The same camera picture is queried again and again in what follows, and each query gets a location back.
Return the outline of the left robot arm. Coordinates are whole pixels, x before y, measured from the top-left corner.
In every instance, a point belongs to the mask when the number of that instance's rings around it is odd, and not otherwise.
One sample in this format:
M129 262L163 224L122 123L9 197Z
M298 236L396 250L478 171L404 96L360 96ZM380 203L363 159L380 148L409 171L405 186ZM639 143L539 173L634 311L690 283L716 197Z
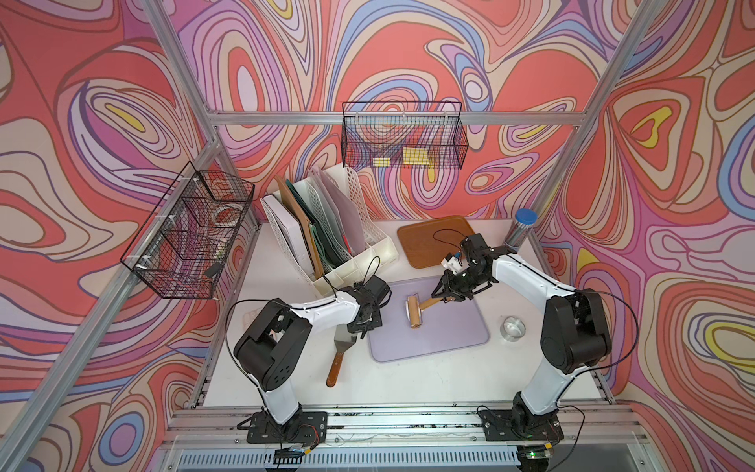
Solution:
M273 424L286 427L300 414L290 377L309 337L334 328L353 344L383 325L381 308L390 297L387 282L373 275L320 301L288 304L275 298L265 303L230 352L260 393Z

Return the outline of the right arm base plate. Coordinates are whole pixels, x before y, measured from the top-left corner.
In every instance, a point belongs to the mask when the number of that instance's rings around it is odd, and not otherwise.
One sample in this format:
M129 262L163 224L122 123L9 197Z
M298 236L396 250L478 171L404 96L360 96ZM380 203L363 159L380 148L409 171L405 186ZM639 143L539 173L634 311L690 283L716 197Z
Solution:
M549 442L557 444L564 438L558 422L558 411L532 415L524 409L491 409L480 405L476 413L488 442Z

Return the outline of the wooden dough roller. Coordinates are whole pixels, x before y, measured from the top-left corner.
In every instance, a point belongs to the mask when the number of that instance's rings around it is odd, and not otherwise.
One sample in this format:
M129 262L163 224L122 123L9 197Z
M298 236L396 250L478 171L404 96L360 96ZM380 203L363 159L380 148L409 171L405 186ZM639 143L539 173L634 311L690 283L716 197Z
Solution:
M420 328L423 324L424 312L440 302L442 302L442 298L422 300L417 293L409 295L406 299L405 308L410 328Z

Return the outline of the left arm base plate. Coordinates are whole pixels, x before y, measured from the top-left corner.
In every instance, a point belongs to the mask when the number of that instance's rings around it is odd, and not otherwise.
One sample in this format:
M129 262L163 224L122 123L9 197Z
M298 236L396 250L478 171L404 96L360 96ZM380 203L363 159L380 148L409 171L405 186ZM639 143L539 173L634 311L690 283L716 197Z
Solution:
M297 412L280 425L265 410L254 413L236 425L244 431L248 444L304 444L316 446L326 441L328 413L324 411Z

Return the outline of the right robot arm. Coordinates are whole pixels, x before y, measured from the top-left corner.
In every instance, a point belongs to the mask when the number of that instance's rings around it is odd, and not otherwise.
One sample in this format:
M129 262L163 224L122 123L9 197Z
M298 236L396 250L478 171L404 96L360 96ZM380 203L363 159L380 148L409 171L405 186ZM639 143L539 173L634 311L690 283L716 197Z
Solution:
M505 246L491 247L481 234L460 242L460 252L442 260L444 273L431 297L448 302L473 299L504 283L543 314L544 360L530 383L515 395L519 418L544 419L581 374L611 353L611 333L600 294L563 285Z

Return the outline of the purple cutting board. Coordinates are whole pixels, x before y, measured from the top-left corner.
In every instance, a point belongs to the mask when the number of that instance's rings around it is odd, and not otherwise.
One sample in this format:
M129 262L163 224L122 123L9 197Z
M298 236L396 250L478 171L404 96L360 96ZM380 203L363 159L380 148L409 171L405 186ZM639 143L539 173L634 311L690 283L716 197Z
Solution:
M383 325L367 335L372 357L389 363L485 344L490 334L474 301L442 302L423 312L419 328L412 328L406 311L409 296L425 301L436 288L434 277L389 283L391 299L381 308Z

